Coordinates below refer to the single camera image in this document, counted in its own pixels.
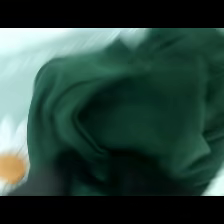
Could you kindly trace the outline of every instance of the green garment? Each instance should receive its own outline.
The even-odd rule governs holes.
[[[212,28],[50,61],[29,112],[31,171],[67,154],[70,195],[202,194],[224,160],[223,71]]]

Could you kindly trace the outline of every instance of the dark green cloth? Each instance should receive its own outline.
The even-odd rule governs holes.
[[[153,28],[135,49],[50,61],[28,147],[31,171],[57,166],[69,195],[202,194],[224,159],[224,37]]]

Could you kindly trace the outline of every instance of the person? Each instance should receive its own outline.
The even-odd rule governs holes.
[[[37,74],[31,171],[11,195],[202,195],[224,159],[224,37],[152,28],[129,49],[56,58]]]

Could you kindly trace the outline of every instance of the orange object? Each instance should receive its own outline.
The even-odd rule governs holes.
[[[25,172],[25,161],[18,155],[0,155],[0,177],[9,184],[17,184]]]

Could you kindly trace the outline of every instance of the clothing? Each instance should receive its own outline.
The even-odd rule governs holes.
[[[31,171],[51,164],[68,195],[201,195],[224,159],[223,65],[212,28],[50,61],[29,112]]]

